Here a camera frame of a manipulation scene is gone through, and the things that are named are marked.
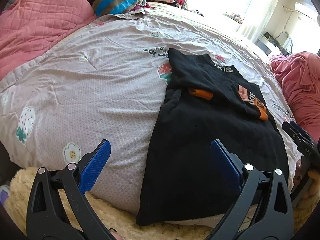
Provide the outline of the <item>white side table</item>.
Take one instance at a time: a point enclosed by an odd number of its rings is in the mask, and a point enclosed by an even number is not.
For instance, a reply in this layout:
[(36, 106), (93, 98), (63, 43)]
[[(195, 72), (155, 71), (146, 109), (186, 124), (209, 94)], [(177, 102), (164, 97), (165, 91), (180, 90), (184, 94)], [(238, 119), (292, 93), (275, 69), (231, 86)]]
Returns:
[[(286, 41), (281, 44), (277, 38), (280, 38), (282, 34), (286, 35)], [(256, 45), (266, 54), (271, 53), (280, 54), (283, 56), (289, 56), (292, 54), (293, 39), (289, 36), (286, 31), (282, 31), (276, 38), (274, 38), (270, 33), (266, 32), (259, 37)]]

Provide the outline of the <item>red garment behind pillow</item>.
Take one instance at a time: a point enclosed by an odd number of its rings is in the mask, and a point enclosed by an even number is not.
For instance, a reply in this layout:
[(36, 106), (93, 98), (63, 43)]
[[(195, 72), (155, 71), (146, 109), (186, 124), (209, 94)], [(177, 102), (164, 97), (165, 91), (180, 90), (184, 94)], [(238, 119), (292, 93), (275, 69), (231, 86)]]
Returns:
[(155, 7), (149, 5), (149, 3), (145, 3), (144, 5), (136, 5), (134, 8), (133, 8), (133, 11), (137, 11), (137, 10), (140, 10), (140, 9), (154, 9)]

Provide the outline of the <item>pink quilted pillow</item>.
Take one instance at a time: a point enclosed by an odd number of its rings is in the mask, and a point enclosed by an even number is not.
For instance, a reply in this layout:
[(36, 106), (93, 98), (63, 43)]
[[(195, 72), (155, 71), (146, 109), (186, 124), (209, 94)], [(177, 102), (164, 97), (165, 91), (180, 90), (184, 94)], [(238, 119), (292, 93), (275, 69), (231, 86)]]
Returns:
[(1, 13), (1, 78), (96, 18), (87, 0), (16, 0)]

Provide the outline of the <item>white sheer curtain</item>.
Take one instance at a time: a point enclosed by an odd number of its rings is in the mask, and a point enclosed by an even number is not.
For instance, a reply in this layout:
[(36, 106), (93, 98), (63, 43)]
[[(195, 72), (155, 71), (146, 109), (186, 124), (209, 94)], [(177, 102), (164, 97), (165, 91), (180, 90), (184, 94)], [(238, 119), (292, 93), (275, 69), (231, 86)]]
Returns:
[(238, 32), (256, 43), (267, 26), (279, 0), (252, 0)]

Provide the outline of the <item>strawberry print duvet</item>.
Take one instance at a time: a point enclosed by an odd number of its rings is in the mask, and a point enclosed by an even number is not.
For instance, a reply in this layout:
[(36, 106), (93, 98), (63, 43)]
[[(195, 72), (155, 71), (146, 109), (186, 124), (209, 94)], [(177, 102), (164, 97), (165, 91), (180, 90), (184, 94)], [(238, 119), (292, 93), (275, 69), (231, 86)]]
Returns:
[(282, 124), (293, 119), (261, 57), (191, 12), (158, 5), (142, 18), (105, 15), (1, 80), (1, 143), (22, 168), (61, 170), (102, 140), (111, 155), (91, 192), (138, 214), (148, 148), (171, 79), (169, 49), (210, 56), (259, 86), (281, 133), (289, 193), (301, 155)]

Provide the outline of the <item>black sweater with orange patches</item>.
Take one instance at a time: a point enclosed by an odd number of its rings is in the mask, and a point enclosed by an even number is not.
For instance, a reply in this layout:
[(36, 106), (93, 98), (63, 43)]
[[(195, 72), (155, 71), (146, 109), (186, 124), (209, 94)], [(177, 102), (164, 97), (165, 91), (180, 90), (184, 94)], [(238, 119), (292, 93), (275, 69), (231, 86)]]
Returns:
[(289, 175), (281, 133), (258, 85), (209, 55), (169, 49), (171, 79), (151, 136), (136, 223), (180, 222), (225, 213), (235, 199), (211, 143), (243, 163)]

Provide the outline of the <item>cream fluffy rug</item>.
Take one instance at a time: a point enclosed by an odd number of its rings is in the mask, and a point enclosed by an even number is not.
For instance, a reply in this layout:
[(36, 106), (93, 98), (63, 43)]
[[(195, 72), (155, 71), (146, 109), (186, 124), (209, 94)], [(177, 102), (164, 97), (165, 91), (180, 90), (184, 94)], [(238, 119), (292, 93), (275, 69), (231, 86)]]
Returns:
[[(9, 197), (4, 202), (5, 210), (23, 233), (26, 233), (27, 206), (36, 172), (35, 167), (19, 170), (11, 180)], [(310, 171), (309, 176), (314, 179), (313, 184), (293, 209), (295, 232), (304, 225), (319, 202), (319, 173)], [(135, 224), (133, 215), (112, 207), (90, 193), (86, 193), (86, 198), (103, 224), (116, 230), (123, 239), (204, 239), (212, 231), (207, 226), (166, 223), (140, 227)]]

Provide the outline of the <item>pink crumpled blanket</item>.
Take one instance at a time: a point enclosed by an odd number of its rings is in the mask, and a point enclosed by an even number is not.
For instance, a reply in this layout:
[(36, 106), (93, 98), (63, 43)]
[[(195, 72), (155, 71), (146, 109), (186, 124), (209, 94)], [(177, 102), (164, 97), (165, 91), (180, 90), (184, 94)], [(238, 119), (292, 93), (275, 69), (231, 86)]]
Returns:
[(296, 123), (319, 140), (319, 56), (307, 51), (271, 55), (271, 71), (281, 86)]

